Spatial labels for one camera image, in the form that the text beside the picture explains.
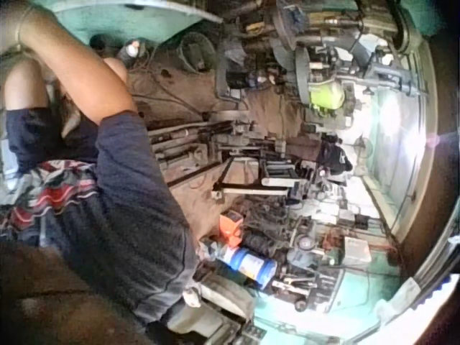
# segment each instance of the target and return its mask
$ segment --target wire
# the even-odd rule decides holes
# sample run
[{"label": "wire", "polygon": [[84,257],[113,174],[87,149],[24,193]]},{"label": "wire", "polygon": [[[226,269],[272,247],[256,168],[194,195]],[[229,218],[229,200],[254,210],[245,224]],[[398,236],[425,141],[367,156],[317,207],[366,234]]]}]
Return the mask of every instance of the wire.
[{"label": "wire", "polygon": [[196,187],[192,187],[190,182],[188,183],[188,188],[191,189],[191,190],[197,190],[197,189],[200,189],[201,187],[204,186],[204,183],[206,182],[206,178],[208,177],[208,173],[204,174],[203,176],[203,180],[201,181],[201,183],[196,186]]},{"label": "wire", "polygon": [[151,96],[138,95],[138,94],[132,94],[132,96],[135,97],[135,98],[144,98],[144,99],[148,99],[148,100],[151,100],[151,101],[175,103],[175,104],[178,104],[178,105],[183,106],[184,108],[190,110],[184,103],[176,101],[175,99],[161,98],[161,97],[151,97]]},{"label": "wire", "polygon": [[235,101],[234,101],[233,99],[220,98],[220,99],[211,107],[211,111],[213,111],[214,108],[216,108],[216,105],[219,104],[219,103],[221,103],[221,102],[230,102],[230,103],[235,104],[235,105],[236,105],[235,110],[239,110],[239,105],[240,105],[241,103],[243,103],[243,104],[244,104],[244,107],[246,108],[246,110],[249,110],[249,106],[247,105],[246,101],[243,101],[243,100],[241,100],[241,101],[236,101],[236,100],[235,100]]},{"label": "wire", "polygon": [[195,108],[194,106],[190,105],[189,103],[187,103],[186,101],[184,101],[181,97],[179,96],[176,96],[173,92],[169,91],[166,87],[164,87],[157,79],[157,77],[155,76],[155,74],[153,73],[152,70],[150,70],[149,68],[140,68],[139,69],[140,71],[144,71],[148,74],[148,76],[152,79],[152,81],[155,82],[155,84],[157,84],[157,86],[159,88],[161,88],[161,90],[166,93],[167,95],[173,97],[175,100],[181,102],[184,107],[186,107],[188,110],[192,111],[193,113],[196,113],[196,114],[200,114],[201,116],[201,111],[199,111],[197,108]]},{"label": "wire", "polygon": [[159,46],[156,46],[155,48],[153,48],[153,51],[151,53],[148,53],[148,51],[146,51],[147,56],[146,56],[145,60],[143,61],[143,63],[141,65],[139,65],[139,66],[135,65],[131,69],[131,71],[132,72],[144,72],[144,73],[146,73],[150,77],[150,79],[152,81],[154,81],[164,93],[166,93],[167,95],[171,96],[177,102],[181,103],[188,110],[192,111],[195,114],[198,114],[198,115],[202,116],[201,111],[199,111],[197,108],[195,108],[194,106],[192,106],[189,103],[187,103],[186,101],[184,101],[181,97],[175,95],[173,92],[169,91],[166,87],[164,87],[158,81],[158,79],[155,76],[154,72],[150,69],[150,66],[151,66],[152,62],[154,61],[155,53],[157,52],[158,47]]}]

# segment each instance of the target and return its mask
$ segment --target cable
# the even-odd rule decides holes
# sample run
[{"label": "cable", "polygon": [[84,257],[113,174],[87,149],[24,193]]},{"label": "cable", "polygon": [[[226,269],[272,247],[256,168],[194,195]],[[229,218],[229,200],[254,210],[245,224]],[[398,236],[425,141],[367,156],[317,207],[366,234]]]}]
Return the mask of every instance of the cable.
[{"label": "cable", "polygon": [[151,71],[149,68],[140,68],[139,69],[140,71],[144,71],[146,72],[149,77],[155,82],[155,84],[157,84],[157,86],[159,88],[161,88],[161,90],[166,93],[167,95],[173,97],[175,100],[181,102],[184,107],[186,107],[188,110],[192,111],[193,113],[196,113],[196,114],[200,114],[201,115],[201,111],[199,111],[197,108],[195,108],[194,106],[191,106],[189,103],[187,103],[186,101],[184,101],[181,97],[179,96],[176,96],[173,92],[169,91],[166,87],[164,87],[157,79],[157,77],[155,76],[155,74],[153,73],[153,71]]},{"label": "cable", "polygon": [[188,188],[191,189],[191,190],[200,189],[201,187],[204,186],[204,183],[206,182],[206,178],[207,178],[207,177],[208,177],[208,173],[204,174],[204,176],[203,176],[203,181],[201,181],[201,183],[200,183],[198,186],[196,186],[196,187],[192,187],[192,186],[190,185],[190,182],[189,182],[189,183],[188,183]]},{"label": "cable", "polygon": [[238,102],[238,101],[234,101],[233,99],[220,98],[220,99],[211,107],[211,110],[210,110],[210,111],[213,111],[214,108],[216,107],[216,105],[219,104],[219,103],[221,103],[221,102],[230,102],[230,103],[235,104],[235,105],[236,105],[235,110],[239,110],[239,104],[243,103],[243,104],[244,104],[244,107],[246,108],[246,110],[249,110],[249,106],[247,105],[246,101],[241,100],[240,102]]},{"label": "cable", "polygon": [[189,109],[184,103],[181,103],[179,101],[176,101],[175,99],[169,99],[169,98],[161,98],[161,97],[151,97],[151,96],[144,96],[144,95],[138,95],[138,94],[132,94],[133,97],[135,98],[144,98],[144,99],[149,99],[151,101],[160,101],[160,102],[170,102],[170,103],[175,103],[180,106],[183,106],[184,108]]}]

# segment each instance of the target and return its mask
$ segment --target dirt floor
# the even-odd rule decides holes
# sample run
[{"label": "dirt floor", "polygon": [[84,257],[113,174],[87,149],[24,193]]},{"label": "dirt floor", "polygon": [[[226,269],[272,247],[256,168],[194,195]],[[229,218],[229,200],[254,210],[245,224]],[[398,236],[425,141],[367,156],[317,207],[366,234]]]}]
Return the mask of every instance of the dirt floor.
[{"label": "dirt floor", "polygon": [[[213,72],[195,75],[159,63],[151,64],[150,69],[155,72],[156,79],[162,86],[199,111],[230,110],[235,107],[233,103],[222,102],[214,96]],[[170,98],[144,71],[131,72],[129,85],[134,94]],[[293,106],[286,104],[271,89],[249,92],[245,101],[249,106],[251,118],[267,133],[274,133],[278,137],[297,135],[301,123],[300,115]],[[199,115],[174,103],[142,100],[141,107],[147,126],[155,121],[174,119],[186,122],[202,121]],[[216,229],[219,214],[235,199],[226,197],[224,203],[217,203],[211,198],[212,186],[220,174],[221,169],[172,191],[197,239]],[[234,164],[226,182],[249,183],[252,178],[253,173],[249,167]]]}]

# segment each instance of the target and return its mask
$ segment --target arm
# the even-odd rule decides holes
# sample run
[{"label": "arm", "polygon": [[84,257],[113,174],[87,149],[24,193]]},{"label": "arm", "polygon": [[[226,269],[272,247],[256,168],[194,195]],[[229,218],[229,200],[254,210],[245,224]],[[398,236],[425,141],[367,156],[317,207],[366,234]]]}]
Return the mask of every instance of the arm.
[{"label": "arm", "polygon": [[14,7],[3,9],[0,29],[5,42],[18,37],[22,45],[37,53],[55,73],[79,109],[99,124],[107,116],[121,111],[136,111],[123,81],[89,48],[72,37],[54,16],[18,1]]}]

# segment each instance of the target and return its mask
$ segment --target metal rod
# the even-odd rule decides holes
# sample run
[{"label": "metal rod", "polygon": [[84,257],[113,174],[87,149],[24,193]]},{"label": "metal rod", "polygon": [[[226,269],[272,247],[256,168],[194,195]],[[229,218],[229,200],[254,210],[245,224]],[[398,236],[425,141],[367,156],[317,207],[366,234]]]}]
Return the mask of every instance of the metal rod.
[{"label": "metal rod", "polygon": [[210,165],[207,165],[205,167],[202,167],[201,169],[198,169],[194,172],[191,172],[190,174],[184,175],[180,178],[177,178],[171,182],[167,183],[167,186],[170,188],[170,190],[173,190],[175,188],[179,188],[182,185],[185,185],[186,183],[191,182],[192,180],[195,180],[196,178],[199,178],[202,175],[205,175],[207,173],[211,173],[214,170],[217,170],[223,166],[222,163],[220,162],[214,162],[211,163]]},{"label": "metal rod", "polygon": [[251,13],[258,10],[262,5],[263,0],[249,0],[241,6],[225,11],[221,16],[225,19],[237,18],[243,14]]}]

